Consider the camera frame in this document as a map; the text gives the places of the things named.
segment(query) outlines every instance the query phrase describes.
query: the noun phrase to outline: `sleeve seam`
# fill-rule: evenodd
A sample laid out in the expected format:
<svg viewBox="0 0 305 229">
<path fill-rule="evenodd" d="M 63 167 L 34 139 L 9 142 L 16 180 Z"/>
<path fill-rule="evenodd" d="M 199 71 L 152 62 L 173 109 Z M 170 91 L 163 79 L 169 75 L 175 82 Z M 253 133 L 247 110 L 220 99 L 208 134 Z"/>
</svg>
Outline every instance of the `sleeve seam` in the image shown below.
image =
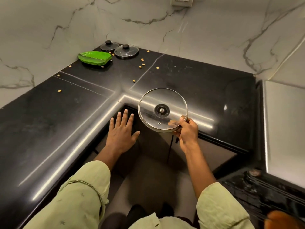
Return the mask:
<svg viewBox="0 0 305 229">
<path fill-rule="evenodd" d="M 67 185 L 73 184 L 73 183 L 82 183 L 82 184 L 85 184 L 85 185 L 91 187 L 92 189 L 94 189 L 94 191 L 95 191 L 95 192 L 97 193 L 97 195 L 98 195 L 98 198 L 99 198 L 99 201 L 100 201 L 101 205 L 103 205 L 103 200 L 102 200 L 101 194 L 98 192 L 98 190 L 97 190 L 96 188 L 94 188 L 93 185 L 89 184 L 88 182 L 82 181 L 82 180 L 72 180 L 72 181 L 69 181 L 69 182 L 65 185 L 65 187 L 66 187 Z"/>
</svg>

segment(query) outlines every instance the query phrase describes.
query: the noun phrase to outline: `granite countertop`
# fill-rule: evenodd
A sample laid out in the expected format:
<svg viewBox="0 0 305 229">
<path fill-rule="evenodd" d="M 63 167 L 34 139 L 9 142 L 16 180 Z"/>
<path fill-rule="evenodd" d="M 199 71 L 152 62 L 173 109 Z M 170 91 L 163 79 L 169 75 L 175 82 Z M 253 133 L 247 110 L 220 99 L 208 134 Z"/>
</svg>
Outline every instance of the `granite countertop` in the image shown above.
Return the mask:
<svg viewBox="0 0 305 229">
<path fill-rule="evenodd" d="M 109 119 L 159 87 L 184 97 L 201 138 L 252 151 L 252 74 L 143 49 L 104 68 L 78 60 L 0 109 L 1 221 L 21 226 Z"/>
</svg>

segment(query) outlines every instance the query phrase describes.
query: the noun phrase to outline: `marble backsplash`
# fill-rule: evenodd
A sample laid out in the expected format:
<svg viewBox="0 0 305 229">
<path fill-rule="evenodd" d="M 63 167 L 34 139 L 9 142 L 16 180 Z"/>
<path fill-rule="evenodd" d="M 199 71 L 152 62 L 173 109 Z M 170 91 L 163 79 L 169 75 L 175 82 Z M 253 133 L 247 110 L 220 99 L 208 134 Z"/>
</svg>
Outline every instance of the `marble backsplash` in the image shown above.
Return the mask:
<svg viewBox="0 0 305 229">
<path fill-rule="evenodd" d="M 270 78 L 305 36 L 305 0 L 0 3 L 0 107 L 106 39 Z"/>
</svg>

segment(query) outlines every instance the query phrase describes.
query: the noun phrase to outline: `electrical outlet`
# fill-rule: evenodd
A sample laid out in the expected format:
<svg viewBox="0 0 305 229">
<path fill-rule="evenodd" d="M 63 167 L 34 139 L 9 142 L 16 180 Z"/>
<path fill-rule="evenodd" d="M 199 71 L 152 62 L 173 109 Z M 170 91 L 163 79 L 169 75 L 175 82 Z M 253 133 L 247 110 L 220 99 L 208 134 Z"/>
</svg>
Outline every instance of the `electrical outlet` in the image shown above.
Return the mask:
<svg viewBox="0 0 305 229">
<path fill-rule="evenodd" d="M 191 7 L 193 0 L 170 0 L 171 5 Z"/>
</svg>

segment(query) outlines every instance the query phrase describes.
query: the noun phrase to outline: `pot lid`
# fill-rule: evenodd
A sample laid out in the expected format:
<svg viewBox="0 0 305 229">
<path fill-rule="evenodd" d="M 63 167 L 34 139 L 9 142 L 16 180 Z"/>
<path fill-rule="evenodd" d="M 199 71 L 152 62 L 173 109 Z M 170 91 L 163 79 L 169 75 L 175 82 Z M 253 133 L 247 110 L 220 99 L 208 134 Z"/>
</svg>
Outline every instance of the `pot lid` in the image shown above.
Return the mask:
<svg viewBox="0 0 305 229">
<path fill-rule="evenodd" d="M 138 105 L 139 117 L 150 129 L 157 132 L 177 130 L 180 117 L 188 117 L 184 98 L 169 88 L 156 88 L 145 93 Z"/>
<path fill-rule="evenodd" d="M 114 50 L 115 55 L 123 59 L 135 56 L 138 52 L 138 47 L 129 44 L 121 45 Z"/>
<path fill-rule="evenodd" d="M 119 44 L 117 42 L 112 42 L 111 40 L 107 40 L 105 41 L 105 43 L 103 43 L 100 48 L 102 51 L 112 51 L 115 48 L 117 48 L 119 46 Z"/>
</svg>

